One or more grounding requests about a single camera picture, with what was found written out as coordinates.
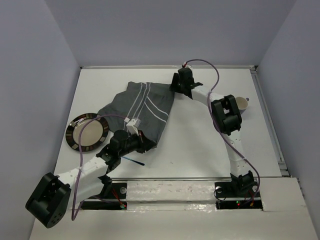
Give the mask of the grey striped cloth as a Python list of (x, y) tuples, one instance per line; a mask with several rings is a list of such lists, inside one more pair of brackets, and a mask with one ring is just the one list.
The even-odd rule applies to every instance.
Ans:
[(151, 148), (156, 148), (167, 124), (175, 99), (170, 85), (153, 82), (132, 82), (126, 90), (115, 95), (112, 102), (98, 111), (106, 115), (112, 132), (126, 130), (123, 117), (138, 119), (138, 130), (151, 141)]

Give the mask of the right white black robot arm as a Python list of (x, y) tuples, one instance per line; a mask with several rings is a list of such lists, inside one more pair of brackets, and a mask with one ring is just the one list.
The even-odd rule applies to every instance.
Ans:
[(254, 198), (260, 188), (253, 172), (257, 170), (243, 154), (241, 142), (242, 116), (233, 95), (220, 95), (200, 82), (195, 82), (189, 67), (180, 68), (173, 74), (170, 90), (183, 94), (208, 107), (213, 126), (222, 137), (230, 162), (231, 181), (221, 182), (218, 198)]

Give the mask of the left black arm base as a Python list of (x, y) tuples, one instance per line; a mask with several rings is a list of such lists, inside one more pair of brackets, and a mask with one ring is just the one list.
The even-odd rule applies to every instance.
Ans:
[(101, 192), (86, 199), (81, 210), (124, 211), (127, 209), (127, 182), (115, 182), (108, 176), (100, 177), (103, 183)]

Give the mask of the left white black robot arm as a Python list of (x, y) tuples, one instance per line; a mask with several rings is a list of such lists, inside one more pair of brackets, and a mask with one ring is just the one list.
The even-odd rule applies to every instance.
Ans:
[(76, 217), (76, 206), (93, 196), (110, 194), (112, 180), (108, 173), (117, 168), (121, 158), (131, 152), (145, 153), (156, 147), (142, 131), (137, 134), (117, 130), (109, 143), (87, 163), (57, 175), (45, 174), (25, 204), (25, 208), (46, 228), (54, 227), (68, 209)]

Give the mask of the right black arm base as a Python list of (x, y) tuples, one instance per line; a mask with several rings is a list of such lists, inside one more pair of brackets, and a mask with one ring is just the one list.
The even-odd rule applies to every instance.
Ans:
[(216, 182), (213, 195), (217, 210), (263, 209), (258, 182), (251, 171), (238, 177), (231, 175), (230, 181)]

